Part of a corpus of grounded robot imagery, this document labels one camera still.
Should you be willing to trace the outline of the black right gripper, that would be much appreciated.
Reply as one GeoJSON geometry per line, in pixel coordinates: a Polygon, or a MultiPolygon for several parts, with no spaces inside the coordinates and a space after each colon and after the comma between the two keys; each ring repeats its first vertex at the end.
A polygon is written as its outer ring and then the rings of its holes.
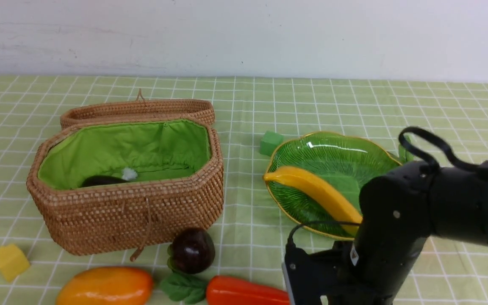
{"type": "Polygon", "coordinates": [[[356,286],[351,293],[327,297],[330,305],[391,305],[428,239],[424,237],[359,237],[335,241],[333,250],[341,251],[338,277],[343,284],[356,286]]]}

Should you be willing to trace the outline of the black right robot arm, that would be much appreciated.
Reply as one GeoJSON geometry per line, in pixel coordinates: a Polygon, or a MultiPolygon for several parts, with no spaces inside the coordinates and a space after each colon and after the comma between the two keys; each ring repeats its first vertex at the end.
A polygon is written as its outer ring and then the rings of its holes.
{"type": "Polygon", "coordinates": [[[330,305],[391,305],[430,236],[488,247],[488,161],[474,169],[423,161],[370,180],[363,220],[338,268],[330,305]]]}

